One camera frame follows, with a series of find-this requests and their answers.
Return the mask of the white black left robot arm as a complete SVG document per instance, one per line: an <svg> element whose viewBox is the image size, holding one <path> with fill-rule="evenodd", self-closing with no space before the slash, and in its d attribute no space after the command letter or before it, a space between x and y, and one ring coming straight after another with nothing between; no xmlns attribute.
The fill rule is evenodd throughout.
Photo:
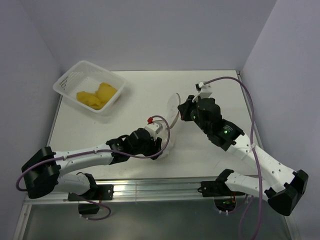
<svg viewBox="0 0 320 240"><path fill-rule="evenodd" d="M169 129L158 130L150 125L87 149L53 151L46 146L22 166L16 188L27 192L30 199L52 192L69 192L91 200L98 193L94 177L89 173L73 175L73 172L121 164L130 158L156 160L167 148L170 137Z"/></svg>

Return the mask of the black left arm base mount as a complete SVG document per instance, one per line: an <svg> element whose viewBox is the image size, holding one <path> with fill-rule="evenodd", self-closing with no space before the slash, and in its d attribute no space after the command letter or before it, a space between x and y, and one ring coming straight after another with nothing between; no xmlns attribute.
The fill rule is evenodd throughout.
<svg viewBox="0 0 320 240"><path fill-rule="evenodd" d="M77 195L69 193L67 200L69 202L85 202L78 203L78 213L82 218L90 221L100 221L111 216L111 209L103 203L113 199L114 185L113 184L98 184L96 189L89 190L88 193ZM100 210L107 210L106 216L95 217Z"/></svg>

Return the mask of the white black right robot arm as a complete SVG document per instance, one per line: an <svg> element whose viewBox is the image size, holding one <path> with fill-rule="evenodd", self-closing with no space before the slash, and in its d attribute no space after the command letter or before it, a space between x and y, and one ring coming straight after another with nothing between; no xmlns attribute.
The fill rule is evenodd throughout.
<svg viewBox="0 0 320 240"><path fill-rule="evenodd" d="M289 216L306 191L308 174L302 169L295 171L283 165L251 143L241 128L223 119L221 108L214 98L198 101L193 98L190 95L185 103L177 107L181 120L194 122L211 143L260 171L259 177L250 177L225 169L216 180L203 181L198 191L203 197L232 194L262 197L277 213Z"/></svg>

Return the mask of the round mesh laundry bag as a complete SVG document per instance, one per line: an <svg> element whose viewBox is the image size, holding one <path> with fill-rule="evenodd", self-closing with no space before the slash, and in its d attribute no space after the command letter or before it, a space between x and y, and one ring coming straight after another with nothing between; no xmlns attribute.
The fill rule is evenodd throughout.
<svg viewBox="0 0 320 240"><path fill-rule="evenodd" d="M167 147L165 150L157 157L157 160L165 158L169 155L170 151L175 145L176 136L180 129L180 113L178 110L178 105L181 104L181 97L178 93L173 93L167 102L166 113L164 118L169 125L170 138ZM168 130L165 122L163 120L157 120L156 123L159 123L162 126L161 131L157 135L162 139L161 149L164 148L165 144L168 141Z"/></svg>

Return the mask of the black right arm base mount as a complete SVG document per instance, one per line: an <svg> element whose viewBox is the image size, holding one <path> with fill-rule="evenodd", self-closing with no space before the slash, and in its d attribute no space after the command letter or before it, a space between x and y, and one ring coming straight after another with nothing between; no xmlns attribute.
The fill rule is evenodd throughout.
<svg viewBox="0 0 320 240"><path fill-rule="evenodd" d="M197 192L204 198L213 197L215 207L222 212L231 212L236 207L236 194L214 181L202 181Z"/></svg>

